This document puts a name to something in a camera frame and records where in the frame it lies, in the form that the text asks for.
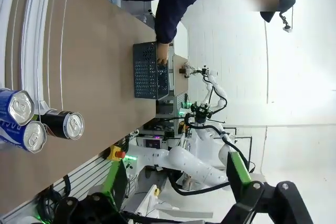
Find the blue can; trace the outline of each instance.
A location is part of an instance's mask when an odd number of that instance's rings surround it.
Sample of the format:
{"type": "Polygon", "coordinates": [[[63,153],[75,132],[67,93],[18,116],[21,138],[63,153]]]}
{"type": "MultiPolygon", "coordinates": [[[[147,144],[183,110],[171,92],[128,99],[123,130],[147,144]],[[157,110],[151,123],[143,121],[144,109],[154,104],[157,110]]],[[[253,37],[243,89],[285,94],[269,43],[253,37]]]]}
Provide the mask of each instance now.
{"type": "Polygon", "coordinates": [[[0,121],[0,141],[13,144],[28,152],[37,153],[47,141],[47,133],[41,122],[30,121],[24,126],[0,121]]]}
{"type": "Polygon", "coordinates": [[[0,89],[1,121],[25,125],[33,118],[34,109],[34,102],[26,91],[0,89]]]}

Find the can pull tab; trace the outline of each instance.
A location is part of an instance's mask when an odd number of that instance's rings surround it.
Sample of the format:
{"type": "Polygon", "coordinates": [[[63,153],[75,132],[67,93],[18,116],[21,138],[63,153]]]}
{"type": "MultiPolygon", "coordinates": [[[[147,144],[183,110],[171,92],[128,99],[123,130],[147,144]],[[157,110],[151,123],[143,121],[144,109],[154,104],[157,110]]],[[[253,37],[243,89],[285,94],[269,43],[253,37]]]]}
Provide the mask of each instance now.
{"type": "Polygon", "coordinates": [[[26,104],[21,103],[18,100],[13,103],[13,109],[17,112],[24,112],[26,110],[26,107],[26,104]]]}
{"type": "Polygon", "coordinates": [[[30,138],[28,139],[28,144],[30,146],[35,146],[35,144],[37,143],[37,140],[38,140],[38,135],[35,132],[33,132],[30,138]]]}
{"type": "Polygon", "coordinates": [[[70,125],[73,130],[77,130],[79,127],[77,120],[74,118],[70,120],[70,125]]]}

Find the black can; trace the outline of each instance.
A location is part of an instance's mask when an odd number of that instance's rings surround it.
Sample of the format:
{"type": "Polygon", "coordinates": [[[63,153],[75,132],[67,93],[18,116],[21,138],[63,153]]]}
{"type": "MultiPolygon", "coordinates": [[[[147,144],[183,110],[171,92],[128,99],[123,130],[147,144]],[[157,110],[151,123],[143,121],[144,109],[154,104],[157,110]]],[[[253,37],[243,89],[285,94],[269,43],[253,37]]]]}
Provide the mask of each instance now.
{"type": "Polygon", "coordinates": [[[52,109],[41,115],[40,120],[51,136],[77,140],[84,132],[84,119],[77,112],[52,109]]]}

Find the red button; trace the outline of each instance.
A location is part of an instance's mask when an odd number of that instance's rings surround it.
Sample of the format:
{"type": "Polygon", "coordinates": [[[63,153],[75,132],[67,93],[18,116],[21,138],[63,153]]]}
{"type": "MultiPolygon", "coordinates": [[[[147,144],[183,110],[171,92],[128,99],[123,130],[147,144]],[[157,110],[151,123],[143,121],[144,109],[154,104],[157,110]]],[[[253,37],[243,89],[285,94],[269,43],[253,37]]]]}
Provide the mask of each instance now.
{"type": "Polygon", "coordinates": [[[118,157],[118,158],[125,158],[125,156],[126,156],[125,152],[116,152],[115,154],[116,154],[115,156],[118,157]]]}

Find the person's arm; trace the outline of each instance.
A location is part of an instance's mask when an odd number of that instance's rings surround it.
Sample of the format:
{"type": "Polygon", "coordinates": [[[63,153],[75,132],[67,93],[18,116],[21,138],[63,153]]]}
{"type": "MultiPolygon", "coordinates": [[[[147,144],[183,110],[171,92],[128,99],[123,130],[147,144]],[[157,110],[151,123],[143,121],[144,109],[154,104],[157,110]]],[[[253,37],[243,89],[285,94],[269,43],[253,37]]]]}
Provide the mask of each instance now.
{"type": "Polygon", "coordinates": [[[177,25],[187,8],[196,0],[160,0],[155,16],[155,32],[158,42],[158,63],[166,64],[169,43],[174,39],[177,25]]]}

